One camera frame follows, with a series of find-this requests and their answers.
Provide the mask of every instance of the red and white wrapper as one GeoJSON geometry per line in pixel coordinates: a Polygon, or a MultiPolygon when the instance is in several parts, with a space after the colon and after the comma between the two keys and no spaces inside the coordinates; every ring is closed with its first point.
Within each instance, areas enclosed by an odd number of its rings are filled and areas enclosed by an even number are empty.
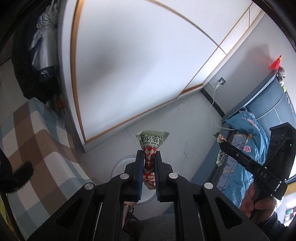
{"type": "Polygon", "coordinates": [[[144,151],[143,182],[148,189],[155,189],[154,156],[168,135],[167,131],[142,131],[136,135],[144,151]]]}

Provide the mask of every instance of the black sleeve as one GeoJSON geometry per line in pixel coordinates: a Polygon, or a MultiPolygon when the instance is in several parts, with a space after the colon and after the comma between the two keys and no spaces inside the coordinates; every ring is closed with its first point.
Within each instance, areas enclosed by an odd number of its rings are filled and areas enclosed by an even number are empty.
{"type": "Polygon", "coordinates": [[[278,220],[276,212],[266,222],[258,224],[258,227],[262,229],[270,241],[277,241],[287,229],[278,220]]]}

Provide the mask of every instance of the blue leather headboard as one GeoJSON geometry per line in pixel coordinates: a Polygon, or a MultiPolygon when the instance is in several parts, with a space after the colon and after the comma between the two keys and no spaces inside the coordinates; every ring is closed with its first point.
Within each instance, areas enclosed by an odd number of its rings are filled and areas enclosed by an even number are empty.
{"type": "Polygon", "coordinates": [[[267,136],[270,127],[289,122],[296,128],[296,114],[288,93],[284,93],[272,71],[243,101],[229,111],[222,121],[235,115],[238,110],[247,110],[255,115],[267,136]]]}

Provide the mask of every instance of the chinese flag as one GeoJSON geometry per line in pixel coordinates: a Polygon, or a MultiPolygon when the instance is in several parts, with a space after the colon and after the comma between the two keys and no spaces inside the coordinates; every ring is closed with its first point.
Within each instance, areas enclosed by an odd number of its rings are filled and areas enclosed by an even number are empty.
{"type": "Polygon", "coordinates": [[[269,69],[279,69],[279,66],[280,66],[280,64],[281,64],[281,57],[282,57],[282,55],[279,56],[279,57],[277,58],[277,60],[274,61],[274,62],[269,66],[269,69]]]}

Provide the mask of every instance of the black fuzzy object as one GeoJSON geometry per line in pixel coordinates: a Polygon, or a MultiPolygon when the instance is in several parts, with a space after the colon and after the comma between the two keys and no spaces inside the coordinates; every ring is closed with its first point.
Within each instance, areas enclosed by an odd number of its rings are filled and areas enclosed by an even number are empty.
{"type": "Polygon", "coordinates": [[[25,161],[15,172],[3,151],[0,149],[0,192],[13,193],[21,189],[33,176],[30,161],[25,161]]]}

